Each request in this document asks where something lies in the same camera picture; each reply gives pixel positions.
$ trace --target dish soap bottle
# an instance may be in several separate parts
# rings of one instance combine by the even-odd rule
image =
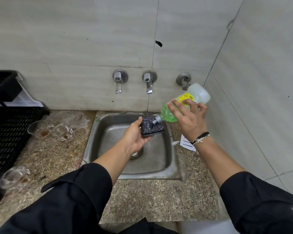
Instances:
[[[211,96],[208,94],[208,92],[200,86],[198,83],[194,83],[191,86],[189,86],[187,92],[185,94],[179,95],[177,98],[175,98],[177,101],[182,102],[185,99],[191,99],[195,101],[196,103],[207,103]],[[190,109],[190,106],[187,104],[184,104],[188,109]],[[154,125],[161,123],[162,121],[168,121],[168,122],[175,122],[177,119],[174,117],[174,115],[170,112],[170,110],[167,107],[167,104],[164,104],[162,109],[160,110],[160,115],[155,117],[155,120],[152,121]]]

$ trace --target black sleeve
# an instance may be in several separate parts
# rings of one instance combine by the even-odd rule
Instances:
[[[4,223],[0,233],[95,232],[112,191],[106,169],[89,163],[45,185],[42,192],[51,187]]]
[[[293,195],[240,172],[220,187],[235,229],[247,234],[293,233]]]

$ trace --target yellow label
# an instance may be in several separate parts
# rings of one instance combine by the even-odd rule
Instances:
[[[182,101],[185,100],[185,99],[188,99],[188,98],[194,101],[193,96],[191,94],[189,94],[189,93],[185,93],[185,94],[179,96],[178,98],[176,98],[176,100],[180,101],[182,104],[184,104]]]

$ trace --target sink basin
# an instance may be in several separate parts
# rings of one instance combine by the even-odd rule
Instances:
[[[126,128],[139,116],[148,113],[97,113],[84,153],[84,163],[90,163],[115,145]],[[127,163],[119,179],[180,179],[172,131],[166,122],[165,131],[146,143]]]

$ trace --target black bracelet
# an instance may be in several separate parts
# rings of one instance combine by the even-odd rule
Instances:
[[[200,143],[202,142],[202,140],[206,137],[210,136],[209,132],[204,132],[203,134],[201,134],[198,138],[196,138],[191,144],[194,145],[195,143]]]

